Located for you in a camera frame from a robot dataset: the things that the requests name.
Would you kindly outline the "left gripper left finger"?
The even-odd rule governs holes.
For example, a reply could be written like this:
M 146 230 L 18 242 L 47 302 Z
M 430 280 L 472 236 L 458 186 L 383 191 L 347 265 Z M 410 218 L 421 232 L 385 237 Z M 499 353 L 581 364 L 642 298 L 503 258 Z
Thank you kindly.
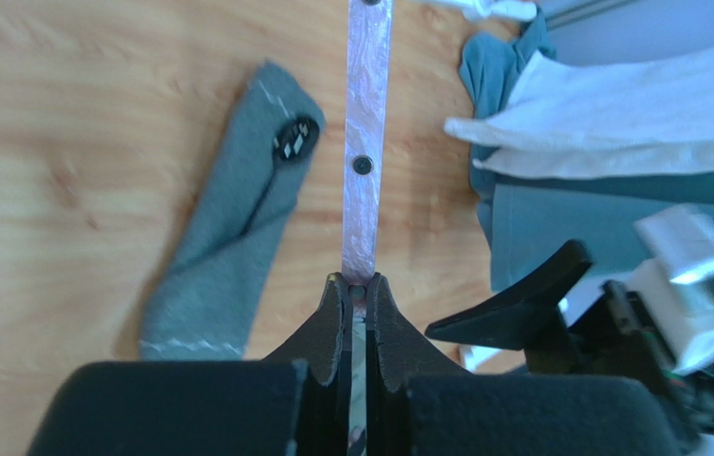
M 304 362 L 306 380 L 295 421 L 298 455 L 348 453 L 352 306 L 348 284 L 328 275 L 315 312 L 275 350 L 269 363 Z

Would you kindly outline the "pink handled knife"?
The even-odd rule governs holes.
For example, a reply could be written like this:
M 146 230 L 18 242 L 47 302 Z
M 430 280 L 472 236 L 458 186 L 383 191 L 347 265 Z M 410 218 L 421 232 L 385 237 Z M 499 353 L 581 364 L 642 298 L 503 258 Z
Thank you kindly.
M 393 5 L 348 4 L 341 274 L 351 337 L 350 455 L 367 453 L 367 296 L 376 272 Z

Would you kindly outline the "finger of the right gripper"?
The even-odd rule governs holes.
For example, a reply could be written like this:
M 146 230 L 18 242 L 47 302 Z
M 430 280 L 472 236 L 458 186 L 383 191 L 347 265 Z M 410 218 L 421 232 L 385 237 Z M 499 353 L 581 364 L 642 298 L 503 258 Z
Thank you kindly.
M 565 242 L 531 273 L 479 305 L 429 324 L 438 341 L 521 351 L 562 318 L 560 301 L 591 268 L 582 242 Z

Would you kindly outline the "grey stitched cloth napkin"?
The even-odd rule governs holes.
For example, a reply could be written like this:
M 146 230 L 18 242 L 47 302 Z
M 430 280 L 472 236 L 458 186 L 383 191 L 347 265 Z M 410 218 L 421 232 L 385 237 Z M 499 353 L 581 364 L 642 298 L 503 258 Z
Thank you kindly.
M 278 172 L 253 229 L 244 228 L 272 171 L 272 139 L 299 115 L 326 120 L 287 70 L 268 62 L 248 82 L 187 227 L 144 306 L 140 357 L 238 360 L 246 351 L 284 229 L 308 175 L 306 162 Z

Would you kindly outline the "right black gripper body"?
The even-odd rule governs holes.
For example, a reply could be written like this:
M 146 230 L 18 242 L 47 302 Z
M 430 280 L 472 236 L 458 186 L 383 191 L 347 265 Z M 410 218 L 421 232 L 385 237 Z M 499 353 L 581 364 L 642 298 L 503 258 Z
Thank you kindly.
M 525 345 L 532 373 L 627 377 L 657 399 L 681 443 L 714 435 L 714 363 L 689 374 L 676 373 L 670 349 L 644 300 L 619 281 L 572 325 L 554 317 Z

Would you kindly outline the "black spoon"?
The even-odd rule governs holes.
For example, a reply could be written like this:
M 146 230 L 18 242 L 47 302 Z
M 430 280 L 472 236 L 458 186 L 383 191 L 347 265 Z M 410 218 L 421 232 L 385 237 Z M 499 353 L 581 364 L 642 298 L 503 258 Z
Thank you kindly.
M 284 123 L 276 132 L 272 139 L 271 174 L 240 233 L 241 236 L 253 229 L 257 213 L 271 192 L 278 172 L 306 162 L 318 143 L 320 131 L 319 123 L 312 116 L 299 115 Z

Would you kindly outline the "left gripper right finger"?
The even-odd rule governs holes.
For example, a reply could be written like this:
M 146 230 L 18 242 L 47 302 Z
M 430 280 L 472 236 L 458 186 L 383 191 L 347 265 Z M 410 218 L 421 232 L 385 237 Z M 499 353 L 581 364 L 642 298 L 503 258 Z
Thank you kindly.
M 430 391 L 441 377 L 468 371 L 437 349 L 398 309 L 376 274 L 366 295 L 366 412 L 369 455 L 447 455 L 448 428 Z

